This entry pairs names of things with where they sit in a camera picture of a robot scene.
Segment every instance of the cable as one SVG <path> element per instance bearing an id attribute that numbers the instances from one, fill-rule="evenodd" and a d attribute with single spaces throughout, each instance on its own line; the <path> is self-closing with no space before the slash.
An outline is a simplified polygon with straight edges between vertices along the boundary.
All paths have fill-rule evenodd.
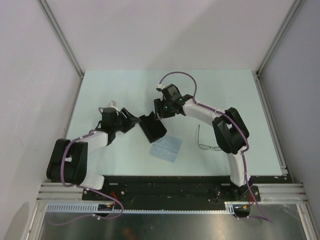
<path id="1" fill-rule="evenodd" d="M 231 122 L 231 124 L 232 124 L 232 125 L 236 128 L 236 130 L 240 133 L 240 135 L 241 135 L 241 137 L 242 137 L 242 139 L 243 139 L 243 141 L 244 141 L 244 143 L 245 143 L 245 146 L 246 146 L 246 148 L 241 151 L 241 156 L 242 156 L 242 160 L 243 160 L 243 168 L 244 168 L 244 180 L 245 180 L 246 186 L 247 186 L 247 188 L 248 188 L 248 190 L 249 190 L 249 192 L 250 192 L 250 194 L 251 194 L 251 196 L 252 196 L 252 199 L 254 200 L 256 206 L 258 207 L 258 209 L 260 210 L 260 212 L 261 212 L 262 215 L 264 216 L 264 217 L 262 217 L 262 216 L 249 216 L 249 218 L 264 219 L 264 220 L 266 220 L 266 221 L 268 221 L 268 222 L 270 222 L 270 223 L 273 223 L 273 221 L 266 215 L 266 213 L 263 211 L 263 209 L 261 208 L 261 206 L 258 204 L 258 201 L 256 200 L 256 197 L 255 197 L 255 195 L 253 194 L 253 192 L 252 192 L 252 190 L 251 190 L 251 187 L 250 187 L 250 185 L 249 185 L 249 181 L 248 181 L 248 177 L 247 177 L 247 162 L 246 162 L 246 157 L 245 157 L 245 154 L 244 154 L 244 153 L 249 150 L 250 146 L 249 146 L 248 140 L 247 140 L 246 136 L 244 135 L 244 133 L 241 131 L 241 129 L 240 129 L 239 126 L 235 123 L 235 121 L 233 121 L 233 120 L 231 119 L 231 117 L 229 117 L 227 114 L 225 114 L 224 112 L 219 111 L 219 110 L 217 110 L 217 109 L 215 109 L 215 108 L 212 108 L 212 107 L 210 107 L 210 106 L 207 106 L 207 105 L 205 105 L 205 104 L 202 104 L 202 103 L 199 103 L 199 102 L 196 101 L 196 93 L 197 93 L 197 90 L 198 90 L 198 85 L 197 85 L 197 82 L 196 82 L 196 80 L 194 79 L 194 77 L 192 77 L 190 74 L 188 74 L 188 73 L 186 73 L 186 72 L 183 72 L 183 71 L 173 71 L 173 72 L 169 72 L 169 73 L 167 73 L 167 74 L 160 80 L 159 85 L 163 82 L 163 80 L 164 80 L 167 76 L 169 76 L 169 75 L 171 75 L 171 74 L 183 74 L 183 75 L 187 75 L 189 78 L 191 78 L 192 81 L 193 81 L 193 83 L 194 83 L 193 102 L 194 102 L 196 105 L 200 106 L 200 107 L 203 107 L 203 108 L 205 108 L 205 109 L 208 109 L 208 110 L 210 110 L 210 111 L 213 111 L 214 113 L 217 113 L 217 114 L 220 114 L 220 115 L 224 116 L 225 118 L 227 118 L 227 119 Z"/>
<path id="2" fill-rule="evenodd" d="M 113 195 L 113 197 L 114 197 L 115 199 L 118 200 L 117 195 L 116 195 L 116 193 L 115 193 L 114 191 L 112 191 L 111 194 Z"/>
<path id="3" fill-rule="evenodd" d="M 253 204 L 255 204 L 255 201 L 253 200 L 253 198 L 250 194 L 248 195 L 248 197 L 249 197 L 249 203 L 250 203 L 250 207 L 251 207 Z"/>
<path id="4" fill-rule="evenodd" d="M 99 125 L 101 124 L 101 122 L 102 122 L 102 120 L 100 120 L 100 121 L 98 122 L 98 125 L 97 125 L 94 129 L 91 129 L 91 130 L 89 131 L 89 134 L 91 134 L 91 133 L 93 133 L 94 131 L 96 131 L 96 130 L 99 128 Z"/>
<path id="5" fill-rule="evenodd" d="M 77 187 L 77 188 L 80 188 L 80 189 L 84 189 L 84 190 L 87 190 L 87 191 L 91 191 L 91 192 L 94 192 L 96 194 L 99 194 L 105 198 L 108 198 L 114 202 L 116 202 L 117 204 L 120 205 L 121 207 L 121 211 L 119 214 L 115 215 L 115 216 L 108 216 L 108 217 L 105 217 L 105 216 L 97 216 L 97 219 L 100 220 L 100 219 L 105 219 L 105 220 L 110 220 L 110 219 L 115 219 L 117 217 L 119 217 L 123 212 L 124 212 L 124 206 L 122 205 L 122 203 L 117 199 L 117 198 L 114 198 L 114 197 L 111 197 L 107 194 L 104 194 L 103 192 L 100 192 L 98 190 L 95 190 L 93 188 L 89 188 L 89 187 L 84 187 L 84 186 L 80 186 L 80 185 L 74 185 L 74 184 L 66 184 L 65 182 L 65 175 L 64 175 L 64 170 L 65 170 L 65 163 L 66 163 L 66 157 L 67 157 L 67 154 L 68 154 L 68 151 L 70 149 L 70 147 L 72 146 L 72 144 L 80 141 L 81 139 L 84 139 L 84 138 L 87 138 L 87 137 L 90 137 L 94 134 L 96 134 L 97 132 L 96 131 L 90 131 L 89 134 L 86 134 L 86 135 L 83 135 L 81 137 L 77 137 L 75 139 L 73 139 L 72 141 L 69 142 L 69 144 L 66 146 L 65 150 L 64 150 L 64 153 L 62 155 L 62 160 L 61 160 L 61 168 L 60 168 L 60 178 L 61 178 L 61 183 L 63 184 L 63 186 L 67 187 L 67 188 L 70 188 L 70 187 Z M 64 226 L 64 225 L 68 225 L 70 223 L 73 223 L 79 219 L 82 219 L 82 218 L 85 218 L 85 217 L 89 217 L 89 216 L 93 216 L 95 217 L 96 215 L 95 214 L 85 214 L 85 215 L 82 215 L 82 216 L 79 216 L 79 217 L 76 217 L 75 219 L 73 220 L 70 220 L 70 221 L 67 221 L 67 222 L 63 222 L 63 223 L 53 223 L 50 221 L 49 217 L 47 216 L 47 221 L 49 224 L 51 225 L 54 225 L 54 226 Z"/>
<path id="6" fill-rule="evenodd" d="M 262 219 L 262 220 L 266 220 L 266 221 L 269 222 L 268 218 L 263 217 L 263 216 L 244 216 L 244 217 L 239 217 L 239 216 L 237 216 L 236 213 L 234 213 L 233 216 L 234 216 L 237 220 L 239 220 L 239 219 Z"/>

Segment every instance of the white cable tie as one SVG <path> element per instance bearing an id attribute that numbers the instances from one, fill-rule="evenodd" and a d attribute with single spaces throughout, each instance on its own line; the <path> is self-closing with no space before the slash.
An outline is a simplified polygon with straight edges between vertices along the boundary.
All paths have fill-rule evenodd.
<path id="1" fill-rule="evenodd" d="M 218 109 L 216 109 L 216 108 L 214 108 L 214 107 L 212 107 L 212 109 L 213 109 L 213 112 L 214 112 L 215 114 L 217 114 Z"/>
<path id="2" fill-rule="evenodd" d="M 194 100 L 194 102 L 195 102 L 195 105 L 198 106 L 199 102 L 197 101 L 197 99 L 194 98 L 193 100 Z"/>

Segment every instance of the red wire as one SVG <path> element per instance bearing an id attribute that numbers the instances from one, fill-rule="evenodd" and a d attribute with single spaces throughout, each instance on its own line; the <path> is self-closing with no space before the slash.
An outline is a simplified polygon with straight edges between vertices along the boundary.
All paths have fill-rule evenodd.
<path id="1" fill-rule="evenodd" d="M 117 199 L 117 200 L 118 200 L 118 198 L 117 198 L 117 196 L 116 196 L 116 194 L 115 194 L 115 192 L 114 192 L 114 191 L 112 191 L 112 192 L 111 192 L 111 194 L 113 195 L 113 197 L 114 197 L 115 199 Z"/>
<path id="2" fill-rule="evenodd" d="M 252 198 L 252 196 L 250 194 L 248 196 L 249 196 L 250 206 L 252 206 L 253 204 L 255 204 L 255 201 L 254 201 L 254 199 Z"/>

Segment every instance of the eyeglasses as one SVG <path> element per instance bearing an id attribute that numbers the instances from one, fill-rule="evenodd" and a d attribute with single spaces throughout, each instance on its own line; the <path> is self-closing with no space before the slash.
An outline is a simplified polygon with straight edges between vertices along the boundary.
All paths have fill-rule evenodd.
<path id="1" fill-rule="evenodd" d="M 209 149 L 213 149 L 215 151 L 221 151 L 221 148 L 218 146 L 208 146 L 205 144 L 199 144 L 199 134 L 200 134 L 200 124 L 198 126 L 198 147 L 201 148 L 202 150 L 209 150 Z"/>

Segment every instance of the metal floor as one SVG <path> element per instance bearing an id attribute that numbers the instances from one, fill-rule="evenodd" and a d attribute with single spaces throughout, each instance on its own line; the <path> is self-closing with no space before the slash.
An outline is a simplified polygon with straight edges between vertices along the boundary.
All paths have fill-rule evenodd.
<path id="1" fill-rule="evenodd" d="M 43 221 L 40 240 L 306 240 L 296 205 L 264 205 L 273 224 L 229 214 L 124 214 L 114 220 L 83 218 L 66 226 Z M 250 215 L 258 215 L 256 207 Z M 47 213 L 62 223 L 79 213 Z"/>

